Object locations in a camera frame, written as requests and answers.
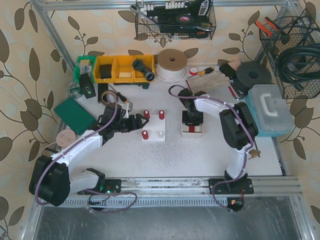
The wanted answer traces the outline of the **large red spring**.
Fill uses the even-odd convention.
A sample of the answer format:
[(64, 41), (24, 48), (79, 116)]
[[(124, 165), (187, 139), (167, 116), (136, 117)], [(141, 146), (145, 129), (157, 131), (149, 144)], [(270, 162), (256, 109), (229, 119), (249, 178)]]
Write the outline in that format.
[(146, 130), (142, 131), (142, 138), (144, 140), (148, 140), (149, 139), (149, 134), (148, 134), (148, 132)]
[(148, 110), (144, 110), (143, 115), (145, 118), (150, 119), (150, 112)]
[(194, 125), (190, 125), (188, 132), (189, 133), (194, 133), (195, 132), (195, 126)]
[(158, 112), (158, 117), (160, 120), (164, 120), (165, 119), (165, 111), (164, 110), (160, 110)]

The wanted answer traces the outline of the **white peg base plate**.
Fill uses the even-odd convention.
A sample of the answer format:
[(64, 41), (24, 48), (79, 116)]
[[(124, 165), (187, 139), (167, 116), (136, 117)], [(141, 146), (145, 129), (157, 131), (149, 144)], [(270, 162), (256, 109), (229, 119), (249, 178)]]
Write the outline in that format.
[(147, 131), (149, 138), (143, 142), (165, 142), (166, 140), (166, 117), (163, 120), (159, 119), (159, 114), (150, 114), (148, 124), (142, 129)]

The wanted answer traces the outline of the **white spring tray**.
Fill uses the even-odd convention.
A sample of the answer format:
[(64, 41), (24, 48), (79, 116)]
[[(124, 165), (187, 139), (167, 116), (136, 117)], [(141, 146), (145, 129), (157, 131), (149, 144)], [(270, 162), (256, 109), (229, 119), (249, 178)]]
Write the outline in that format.
[(204, 125), (202, 123), (199, 126), (195, 126), (194, 132), (189, 132), (189, 126), (185, 123), (181, 123), (181, 135), (183, 138), (200, 138), (204, 133)]

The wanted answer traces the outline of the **brown tape roll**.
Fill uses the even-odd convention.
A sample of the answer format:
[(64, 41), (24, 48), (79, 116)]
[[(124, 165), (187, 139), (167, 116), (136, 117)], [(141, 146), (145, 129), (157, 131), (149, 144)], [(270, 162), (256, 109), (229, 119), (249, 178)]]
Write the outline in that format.
[(118, 95), (113, 90), (105, 90), (100, 95), (100, 102), (103, 105), (113, 104), (118, 101)]

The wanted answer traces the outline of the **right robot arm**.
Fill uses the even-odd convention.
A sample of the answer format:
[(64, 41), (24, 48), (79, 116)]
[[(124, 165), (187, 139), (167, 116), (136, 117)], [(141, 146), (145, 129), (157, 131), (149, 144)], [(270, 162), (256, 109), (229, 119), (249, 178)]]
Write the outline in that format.
[(246, 103), (226, 103), (214, 99), (205, 92), (192, 94), (182, 89), (177, 97), (185, 107), (182, 124), (192, 133), (204, 123), (204, 113), (220, 120), (225, 142), (231, 147), (229, 163), (225, 170), (225, 181), (237, 181), (246, 174), (248, 154), (255, 146), (258, 127)]

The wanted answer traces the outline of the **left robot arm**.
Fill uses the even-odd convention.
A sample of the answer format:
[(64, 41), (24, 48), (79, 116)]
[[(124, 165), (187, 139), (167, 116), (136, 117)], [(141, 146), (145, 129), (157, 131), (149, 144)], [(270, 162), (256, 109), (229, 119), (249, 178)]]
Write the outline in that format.
[(79, 192), (111, 195), (106, 189), (104, 173), (94, 168), (78, 174), (73, 174), (73, 170), (114, 134), (140, 130), (148, 122), (149, 117), (140, 113), (128, 114), (119, 104), (105, 107), (104, 113), (75, 142), (58, 153), (41, 155), (36, 160), (29, 184), (29, 192), (36, 203), (57, 207), (70, 194)]

